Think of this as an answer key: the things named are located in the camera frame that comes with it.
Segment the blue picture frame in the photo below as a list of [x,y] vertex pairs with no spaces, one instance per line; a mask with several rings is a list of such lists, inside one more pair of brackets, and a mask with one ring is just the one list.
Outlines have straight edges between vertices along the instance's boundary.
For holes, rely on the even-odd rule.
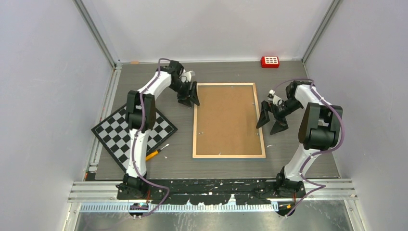
[[263,131],[255,83],[199,83],[194,107],[195,159],[264,159]]

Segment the orange handled screwdriver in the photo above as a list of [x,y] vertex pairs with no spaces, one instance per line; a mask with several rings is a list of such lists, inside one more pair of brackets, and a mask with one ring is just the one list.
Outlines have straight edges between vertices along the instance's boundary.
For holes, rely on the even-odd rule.
[[148,154],[148,155],[146,156],[146,161],[149,161],[149,160],[151,160],[152,158],[154,158],[156,155],[158,155],[163,149],[165,149],[165,148],[168,147],[168,146],[169,146],[169,144],[166,144],[166,145],[163,146],[162,148],[159,148],[159,149],[155,150],[154,152]]

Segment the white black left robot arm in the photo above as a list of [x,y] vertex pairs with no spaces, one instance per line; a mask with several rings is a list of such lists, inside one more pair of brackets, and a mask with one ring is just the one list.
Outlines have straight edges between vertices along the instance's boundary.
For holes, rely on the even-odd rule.
[[161,190],[168,188],[147,180],[147,142],[156,123],[156,105],[158,96],[170,88],[177,94],[180,104],[191,107],[199,106],[197,82],[192,78],[194,71],[186,71],[184,66],[175,60],[167,59],[166,65],[157,65],[153,77],[140,89],[127,94],[125,120],[130,135],[130,157],[123,181],[116,187],[117,198],[142,199],[150,187]]

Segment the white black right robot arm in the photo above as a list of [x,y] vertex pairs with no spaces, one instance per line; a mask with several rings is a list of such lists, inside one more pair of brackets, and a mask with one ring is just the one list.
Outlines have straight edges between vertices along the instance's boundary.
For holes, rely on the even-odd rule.
[[294,196],[300,193],[305,173],[313,162],[329,149],[342,143],[343,109],[327,102],[317,91],[311,79],[294,79],[285,88],[287,99],[276,95],[270,90],[268,99],[262,101],[260,116],[256,127],[261,128],[275,120],[271,135],[288,129],[286,117],[298,109],[304,109],[304,115],[298,131],[299,147],[291,161],[276,176],[274,192],[280,197]]

